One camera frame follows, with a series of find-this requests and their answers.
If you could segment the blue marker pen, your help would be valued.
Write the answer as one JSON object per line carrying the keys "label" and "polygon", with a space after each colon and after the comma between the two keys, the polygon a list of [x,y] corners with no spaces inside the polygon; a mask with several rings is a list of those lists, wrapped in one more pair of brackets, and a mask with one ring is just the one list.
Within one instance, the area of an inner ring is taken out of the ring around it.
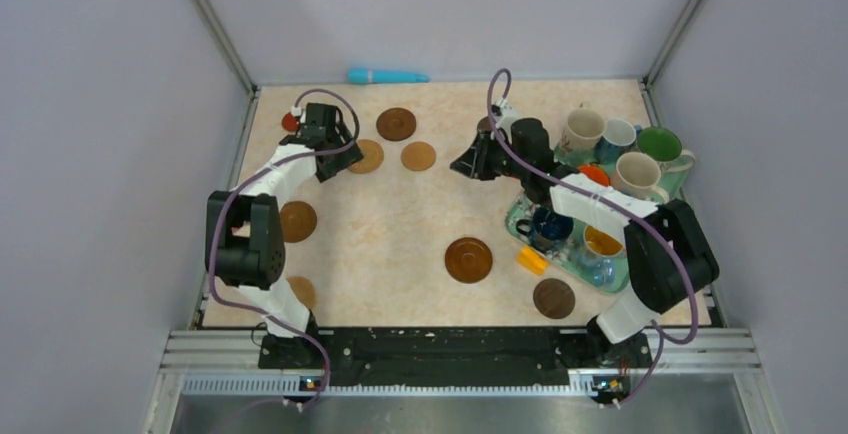
{"label": "blue marker pen", "polygon": [[424,74],[409,71],[350,68],[346,73],[346,81],[353,85],[412,84],[429,83],[430,78]]}

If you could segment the cream seashell mug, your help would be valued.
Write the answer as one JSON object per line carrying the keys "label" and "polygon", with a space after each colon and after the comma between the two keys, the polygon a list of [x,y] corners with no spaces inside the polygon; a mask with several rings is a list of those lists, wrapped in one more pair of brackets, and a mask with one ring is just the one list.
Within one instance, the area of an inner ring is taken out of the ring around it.
{"label": "cream seashell mug", "polygon": [[606,129],[606,119],[587,104],[581,104],[567,117],[558,147],[563,152],[592,150]]}

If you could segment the woven rattan coaster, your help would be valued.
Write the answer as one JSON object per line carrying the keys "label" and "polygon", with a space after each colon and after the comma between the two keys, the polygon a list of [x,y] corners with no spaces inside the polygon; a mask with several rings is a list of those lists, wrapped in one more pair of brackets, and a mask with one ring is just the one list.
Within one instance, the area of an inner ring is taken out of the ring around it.
{"label": "woven rattan coaster", "polygon": [[357,146],[363,158],[352,164],[348,170],[353,174],[368,174],[378,169],[384,160],[384,152],[381,145],[374,140],[360,139]]}

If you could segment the medium brown round coaster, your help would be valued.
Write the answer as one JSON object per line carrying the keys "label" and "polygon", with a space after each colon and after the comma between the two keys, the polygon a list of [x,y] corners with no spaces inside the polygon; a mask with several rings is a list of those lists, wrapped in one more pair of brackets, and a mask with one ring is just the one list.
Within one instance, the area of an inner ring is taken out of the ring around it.
{"label": "medium brown round coaster", "polygon": [[309,238],[317,226],[314,208],[304,201],[287,202],[279,213],[283,240],[299,243]]}

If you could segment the orange plastic cup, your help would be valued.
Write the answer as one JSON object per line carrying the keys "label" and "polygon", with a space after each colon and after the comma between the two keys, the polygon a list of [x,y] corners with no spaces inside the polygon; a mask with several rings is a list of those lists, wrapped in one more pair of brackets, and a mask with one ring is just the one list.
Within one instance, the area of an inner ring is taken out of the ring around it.
{"label": "orange plastic cup", "polygon": [[609,175],[598,165],[583,164],[578,167],[578,170],[590,180],[601,186],[609,187],[611,185]]}

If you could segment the dark walnut coaster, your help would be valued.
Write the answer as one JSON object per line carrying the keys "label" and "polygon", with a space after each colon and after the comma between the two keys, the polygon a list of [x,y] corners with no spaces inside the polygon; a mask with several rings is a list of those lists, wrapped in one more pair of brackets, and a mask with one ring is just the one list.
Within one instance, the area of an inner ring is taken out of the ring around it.
{"label": "dark walnut coaster", "polygon": [[489,117],[484,117],[477,123],[476,129],[478,133],[491,133],[495,126]]}

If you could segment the cork coaster near base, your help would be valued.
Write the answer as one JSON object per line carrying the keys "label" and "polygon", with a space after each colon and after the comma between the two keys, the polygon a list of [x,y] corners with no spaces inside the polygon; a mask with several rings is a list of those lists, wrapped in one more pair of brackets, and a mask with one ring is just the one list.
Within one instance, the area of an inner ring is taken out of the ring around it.
{"label": "cork coaster near base", "polygon": [[287,281],[297,299],[309,310],[313,310],[317,303],[317,293],[313,283],[302,276],[288,277]]}

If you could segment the green mug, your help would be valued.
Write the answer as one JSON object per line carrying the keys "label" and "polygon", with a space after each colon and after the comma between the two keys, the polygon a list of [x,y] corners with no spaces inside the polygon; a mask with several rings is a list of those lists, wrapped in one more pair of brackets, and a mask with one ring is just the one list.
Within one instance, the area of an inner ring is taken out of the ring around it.
{"label": "green mug", "polygon": [[656,161],[664,173],[684,172],[697,162],[695,154],[683,147],[680,138],[663,127],[651,126],[641,130],[635,147]]}

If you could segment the dark woven coaster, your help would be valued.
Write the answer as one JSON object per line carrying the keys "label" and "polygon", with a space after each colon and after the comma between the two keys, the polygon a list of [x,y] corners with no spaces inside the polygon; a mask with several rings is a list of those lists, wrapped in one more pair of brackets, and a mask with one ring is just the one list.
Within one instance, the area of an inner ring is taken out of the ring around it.
{"label": "dark woven coaster", "polygon": [[569,284],[560,279],[544,279],[534,288],[533,304],[544,317],[561,320],[575,309],[576,296]]}

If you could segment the dark blue mug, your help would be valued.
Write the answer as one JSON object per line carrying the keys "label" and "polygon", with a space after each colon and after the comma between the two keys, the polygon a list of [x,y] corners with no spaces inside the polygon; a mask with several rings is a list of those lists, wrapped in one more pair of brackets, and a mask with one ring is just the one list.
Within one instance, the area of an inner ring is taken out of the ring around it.
{"label": "dark blue mug", "polygon": [[574,219],[538,206],[529,218],[519,219],[516,231],[540,253],[560,249],[574,230]]}

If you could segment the light wood coaster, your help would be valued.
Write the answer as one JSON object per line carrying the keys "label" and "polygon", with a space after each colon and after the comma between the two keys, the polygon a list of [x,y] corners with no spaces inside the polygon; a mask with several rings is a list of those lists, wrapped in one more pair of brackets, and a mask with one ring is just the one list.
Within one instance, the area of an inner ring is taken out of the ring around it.
{"label": "light wood coaster", "polygon": [[422,141],[408,144],[401,152],[402,165],[413,172],[428,170],[434,165],[436,158],[437,154],[433,146]]}

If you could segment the large brown wooden saucer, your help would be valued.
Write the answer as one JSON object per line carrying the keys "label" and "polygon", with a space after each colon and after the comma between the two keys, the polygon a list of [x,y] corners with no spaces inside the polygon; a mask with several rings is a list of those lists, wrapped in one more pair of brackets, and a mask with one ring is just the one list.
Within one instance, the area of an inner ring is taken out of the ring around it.
{"label": "large brown wooden saucer", "polygon": [[489,246],[482,240],[462,237],[447,247],[444,264],[452,279],[463,284],[474,284],[490,274],[494,258]]}

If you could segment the dark brown grooved coaster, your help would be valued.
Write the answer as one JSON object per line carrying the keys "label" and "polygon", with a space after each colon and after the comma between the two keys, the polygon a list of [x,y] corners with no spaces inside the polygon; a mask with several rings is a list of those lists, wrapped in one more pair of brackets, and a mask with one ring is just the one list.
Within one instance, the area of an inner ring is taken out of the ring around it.
{"label": "dark brown grooved coaster", "polygon": [[417,128],[417,119],[408,109],[393,107],[383,111],[376,120],[378,134],[385,140],[398,142],[411,137]]}

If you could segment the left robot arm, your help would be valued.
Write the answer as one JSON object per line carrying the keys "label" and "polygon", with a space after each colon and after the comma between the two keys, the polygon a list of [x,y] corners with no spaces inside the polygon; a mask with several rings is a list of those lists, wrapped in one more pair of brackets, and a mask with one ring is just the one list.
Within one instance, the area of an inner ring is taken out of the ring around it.
{"label": "left robot arm", "polygon": [[311,310],[294,294],[286,262],[283,205],[313,179],[324,182],[362,160],[357,128],[349,128],[336,105],[294,106],[297,130],[270,158],[230,191],[207,200],[206,258],[209,291],[216,303],[260,315],[272,347],[297,367],[314,364],[321,342],[310,333]]}

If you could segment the red round coaster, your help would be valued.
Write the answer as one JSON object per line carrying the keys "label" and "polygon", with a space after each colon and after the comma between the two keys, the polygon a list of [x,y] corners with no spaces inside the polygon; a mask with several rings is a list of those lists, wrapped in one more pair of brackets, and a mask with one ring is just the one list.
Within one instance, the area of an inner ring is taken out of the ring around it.
{"label": "red round coaster", "polygon": [[281,119],[281,127],[288,133],[295,133],[299,128],[299,120],[291,112],[288,112]]}

